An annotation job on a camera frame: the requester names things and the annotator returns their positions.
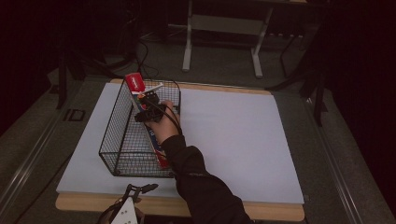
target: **table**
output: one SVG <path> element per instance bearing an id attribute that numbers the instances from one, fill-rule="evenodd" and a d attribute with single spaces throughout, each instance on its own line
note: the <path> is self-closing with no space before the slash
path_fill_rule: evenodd
<path id="1" fill-rule="evenodd" d="M 188 95 L 187 90 L 192 90 L 196 91 L 199 89 L 200 91 L 204 91 L 205 93 L 211 93 L 213 95 L 214 92 L 229 92 L 233 96 L 235 96 L 236 93 L 242 94 L 244 97 L 249 96 L 249 97 L 260 97 L 260 95 L 268 95 L 268 91 L 254 91 L 254 90 L 245 90 L 245 89 L 237 89 L 237 88 L 226 88 L 226 87 L 212 87 L 212 86 L 202 86 L 202 85 L 183 85 L 179 84 L 180 88 L 182 89 L 182 102 L 183 102 L 183 108 L 182 108 L 182 127 L 183 123 L 186 123 L 187 121 L 183 121 L 184 118 L 189 117 L 189 102 L 183 101 L 183 98 Z M 98 121 L 100 123 L 100 120 L 97 119 L 101 113 L 99 111 L 104 111 L 104 110 L 109 110 L 111 112 L 111 106 L 109 104 L 103 104 L 104 102 L 104 97 L 107 97 L 108 95 L 106 93 L 109 93 L 111 91 L 111 88 L 104 88 L 104 92 L 102 93 L 101 97 L 99 98 L 98 104 L 96 108 L 94 109 L 92 116 L 90 118 L 89 123 L 87 124 L 87 128 L 84 131 L 84 134 L 81 136 L 81 140 L 78 143 L 78 148 L 76 149 L 76 152 L 70 161 L 66 171 L 64 172 L 64 176 L 61 180 L 61 183 L 59 184 L 57 190 L 60 192 L 58 199 L 56 201 L 56 207 L 61 210 L 74 210 L 74 211 L 96 211 L 96 212 L 103 212 L 105 211 L 111 204 L 113 204 L 124 192 L 126 185 L 125 183 L 128 183 L 128 181 L 132 181 L 132 179 L 126 178 L 126 177 L 114 177 L 108 174 L 108 171 L 106 170 L 106 167 L 104 165 L 99 165 L 100 164 L 100 159 L 99 156 L 97 155 L 98 152 L 98 146 L 100 146 L 100 141 L 92 141 L 89 142 L 88 145 L 84 145 L 84 139 L 87 140 L 89 138 L 94 138 L 92 135 L 92 132 L 89 132 L 89 130 L 92 129 L 93 126 L 98 125 Z M 94 127 L 97 132 L 101 132 L 101 128 L 98 128 L 97 126 Z M 183 127 L 183 131 L 186 134 L 186 141 L 188 142 L 194 142 L 194 139 L 190 138 L 188 136 L 191 136 L 192 134 L 189 134 L 191 131 L 189 131 L 189 127 Z M 92 147 L 93 153 L 91 153 L 88 158 L 85 157 L 85 152 L 84 150 L 86 149 L 85 147 Z M 205 145 L 200 145 L 200 148 L 203 151 L 204 156 L 207 155 L 208 151 L 203 150 L 207 146 Z M 278 159 L 278 163 L 282 163 L 283 159 Z M 205 161 L 207 161 L 206 166 L 208 167 L 209 171 L 216 171 L 215 167 L 212 167 L 213 163 L 208 159 L 208 157 L 205 157 Z M 271 191 L 270 188 L 268 190 L 261 192 L 264 196 L 259 195 L 259 197 L 263 198 L 268 198 L 268 201 L 271 202 L 254 202 L 253 199 L 249 195 L 244 195 L 243 197 L 247 198 L 248 200 L 244 200 L 244 206 L 249 214 L 249 216 L 252 219 L 257 219 L 257 220 L 287 220 L 287 221 L 300 221 L 304 219 L 304 209 L 302 204 L 304 203 L 302 193 L 300 186 L 298 184 L 297 176 L 295 174 L 294 166 L 292 164 L 290 155 L 286 156 L 286 164 L 283 167 L 283 169 L 288 170 L 289 173 L 291 173 L 291 177 L 287 178 L 282 178 L 282 174 L 278 173 L 278 169 L 276 171 L 269 171 L 269 175 L 274 181 L 266 181 L 266 182 L 280 182 L 283 183 L 282 181 L 291 181 L 289 184 L 285 184 L 285 191 L 294 191 L 296 190 L 296 193 L 290 196 L 289 199 L 285 199 L 286 201 L 282 203 L 277 203 L 276 201 L 282 201 L 283 199 L 271 199 L 271 195 L 265 195 L 265 193 L 268 194 L 276 194 L 278 193 L 280 195 L 283 195 L 284 193 L 281 193 L 282 189 L 274 189 L 274 191 Z M 81 165 L 82 163 L 87 163 L 91 167 L 86 167 L 86 169 L 78 169 L 77 166 Z M 77 173 L 73 173 L 73 169 L 77 168 Z M 104 168 L 105 172 L 100 173 L 97 177 L 95 177 L 95 172 L 101 170 Z M 89 172 L 89 175 L 81 175 L 83 172 Z M 92 183 L 92 184 L 87 185 L 89 186 L 88 189 L 84 189 L 85 187 L 79 187 L 78 182 L 81 180 L 78 180 L 79 178 L 82 178 L 86 182 L 94 182 L 96 178 L 99 178 L 98 183 Z M 235 184 L 238 184 L 240 181 L 237 181 L 238 183 L 233 182 L 232 180 L 228 179 L 227 175 L 221 176 L 220 172 L 220 178 L 225 180 L 225 182 L 229 185 L 230 189 L 232 191 L 238 191 L 238 187 L 235 186 Z M 149 183 L 149 181 L 153 179 L 149 178 L 134 178 L 134 185 L 139 186 L 139 184 L 135 184 L 135 182 L 144 180 L 145 183 Z M 190 215 L 189 210 L 187 208 L 186 203 L 180 198 L 175 196 L 176 188 L 175 188 L 175 182 L 173 179 L 167 179 L 167 178 L 162 178 L 162 179 L 156 179 L 156 181 L 159 181 L 158 183 L 160 186 L 163 186 L 164 191 L 159 190 L 154 190 L 152 191 L 152 194 L 144 196 L 142 195 L 141 198 L 143 199 L 141 203 L 137 204 L 136 206 L 140 208 L 142 211 L 144 211 L 148 215 L 161 215 L 161 216 L 178 216 L 178 217 L 187 217 Z M 100 189 L 102 186 L 98 185 L 107 185 L 108 189 L 106 189 L 104 192 L 102 189 Z"/>

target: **black cable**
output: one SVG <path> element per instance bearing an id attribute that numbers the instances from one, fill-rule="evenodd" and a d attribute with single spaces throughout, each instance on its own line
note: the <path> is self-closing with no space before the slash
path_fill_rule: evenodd
<path id="1" fill-rule="evenodd" d="M 139 62 L 137 56 L 136 56 L 136 60 L 137 60 L 137 72 L 141 73 L 141 66 L 144 64 L 145 60 L 147 59 L 148 55 L 149 55 L 149 47 L 143 43 L 141 40 L 138 41 L 138 43 L 140 43 L 141 45 L 143 45 L 146 49 L 146 53 L 145 56 L 143 57 L 143 60 L 141 62 Z"/>
<path id="2" fill-rule="evenodd" d="M 158 110 L 160 110 L 161 112 L 163 112 L 163 114 L 164 114 L 166 117 L 168 117 L 168 118 L 172 121 L 172 123 L 174 123 L 175 127 L 177 128 L 178 134 L 180 134 L 180 135 L 183 134 L 183 132 L 181 131 L 180 124 L 178 123 L 178 121 L 175 121 L 170 115 L 168 115 L 168 113 L 166 113 L 166 111 L 164 111 L 162 108 L 160 108 L 159 106 L 155 105 L 154 103 L 152 103 L 152 102 L 150 102 L 150 101 L 146 101 L 145 103 L 149 103 L 150 105 L 154 106 L 156 109 L 158 109 Z M 172 114 L 175 116 L 175 118 L 176 118 L 176 115 L 175 115 L 175 113 L 173 112 L 173 110 L 172 110 L 171 108 L 169 108 L 168 106 L 167 106 L 167 108 L 171 111 L 171 113 L 172 113 Z"/>
<path id="3" fill-rule="evenodd" d="M 108 70 L 106 67 L 103 65 L 99 64 L 97 61 L 92 59 L 91 57 L 88 57 L 84 55 L 82 52 L 80 52 L 78 49 L 72 49 L 71 50 L 74 56 L 78 57 L 80 60 L 82 60 L 85 64 L 87 64 L 89 67 L 92 67 L 98 71 L 100 71 L 104 76 L 110 77 L 110 78 L 123 78 L 122 76 L 119 76 L 117 74 L 114 74 L 110 70 Z"/>
<path id="4" fill-rule="evenodd" d="M 61 172 L 62 168 L 67 164 L 67 162 L 70 160 L 72 157 L 73 153 L 71 153 L 66 160 L 62 162 L 62 164 L 59 166 L 58 170 L 56 170 L 55 174 L 50 178 L 49 182 L 46 184 L 46 186 L 35 196 L 35 198 L 29 203 L 29 205 L 23 210 L 23 212 L 18 216 L 18 218 L 14 221 L 14 224 L 17 224 L 21 218 L 32 208 L 32 206 L 37 202 L 37 200 L 41 197 L 41 195 L 46 191 L 46 189 L 50 186 L 52 183 L 53 179 L 55 179 L 56 175 Z"/>
<path id="5" fill-rule="evenodd" d="M 180 87 L 178 86 L 178 84 L 173 79 L 171 79 L 171 81 L 177 86 L 177 89 L 178 89 L 178 106 L 176 107 L 176 111 L 180 115 L 181 114 L 181 90 L 180 90 Z"/>
<path id="6" fill-rule="evenodd" d="M 153 76 L 150 76 L 150 75 L 149 75 L 149 72 L 146 71 L 146 67 L 155 70 L 155 71 L 156 71 L 156 74 L 153 75 Z M 146 75 L 149 77 L 149 79 L 150 79 L 151 81 L 152 81 L 152 79 L 153 79 L 154 77 L 157 77 L 157 76 L 160 74 L 160 70 L 158 70 L 158 69 L 155 68 L 155 67 L 149 66 L 149 65 L 147 65 L 147 64 L 145 64 L 145 63 L 142 64 L 142 68 L 143 68 L 143 71 L 145 71 Z"/>

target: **white tabletop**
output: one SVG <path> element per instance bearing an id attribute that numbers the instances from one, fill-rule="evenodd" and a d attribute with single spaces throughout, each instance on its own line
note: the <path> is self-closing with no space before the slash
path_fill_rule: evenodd
<path id="1" fill-rule="evenodd" d="M 116 177 L 99 157 L 120 84 L 107 83 L 57 188 L 59 193 L 123 194 L 128 184 L 159 187 L 146 196 L 179 198 L 170 178 Z M 181 126 L 207 170 L 244 202 L 303 204 L 272 95 L 181 89 Z"/>

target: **person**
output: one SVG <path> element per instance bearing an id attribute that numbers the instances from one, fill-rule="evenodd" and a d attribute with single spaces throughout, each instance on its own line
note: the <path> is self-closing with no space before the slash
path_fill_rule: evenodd
<path id="1" fill-rule="evenodd" d="M 179 123 L 179 116 L 166 105 L 167 115 Z M 146 122 L 155 133 L 175 173 L 178 194 L 187 202 L 194 224 L 252 223 L 242 200 L 233 195 L 227 185 L 205 168 L 204 156 L 194 146 L 187 147 L 184 135 L 171 119 L 163 116 L 159 122 Z"/>

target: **black wire basket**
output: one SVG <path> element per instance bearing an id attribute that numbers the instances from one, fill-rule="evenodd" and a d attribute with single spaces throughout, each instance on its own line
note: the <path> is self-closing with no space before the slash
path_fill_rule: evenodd
<path id="1" fill-rule="evenodd" d="M 155 91 L 163 100 L 174 103 L 174 112 L 180 114 L 180 89 L 173 81 L 145 80 L 147 88 L 163 86 Z M 149 146 L 143 123 L 134 121 L 138 113 L 132 103 L 132 94 L 125 81 L 122 82 L 116 103 L 106 127 L 99 150 L 107 169 L 114 176 L 173 177 L 170 168 L 162 168 L 153 149 Z"/>

